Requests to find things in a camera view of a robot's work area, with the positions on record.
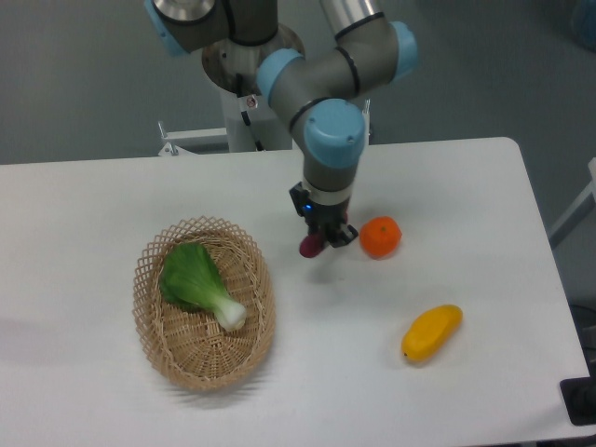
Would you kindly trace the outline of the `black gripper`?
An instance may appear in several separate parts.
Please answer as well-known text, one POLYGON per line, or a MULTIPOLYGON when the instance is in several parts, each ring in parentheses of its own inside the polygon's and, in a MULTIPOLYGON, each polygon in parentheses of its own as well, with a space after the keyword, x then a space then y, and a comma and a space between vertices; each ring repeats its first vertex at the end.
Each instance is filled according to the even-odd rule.
POLYGON ((349 198, 323 205, 309 195, 301 182, 290 190, 290 197, 296 213, 305 219, 309 236, 323 235, 325 244, 333 248, 345 247, 359 236, 358 230, 348 223, 349 198))

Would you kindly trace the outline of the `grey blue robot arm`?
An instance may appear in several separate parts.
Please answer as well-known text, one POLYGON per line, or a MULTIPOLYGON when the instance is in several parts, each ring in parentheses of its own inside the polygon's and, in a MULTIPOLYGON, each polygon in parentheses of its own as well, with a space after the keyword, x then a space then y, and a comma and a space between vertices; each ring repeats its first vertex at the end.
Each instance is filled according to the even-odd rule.
POLYGON ((302 255, 355 240, 347 209, 369 141, 369 114, 354 99, 416 66, 409 28, 389 21, 375 1, 325 1, 335 46, 309 59, 300 38, 280 23, 274 1, 148 1, 144 7, 169 53, 200 53, 220 92, 231 151, 302 151, 303 176, 290 191, 307 227, 302 255))

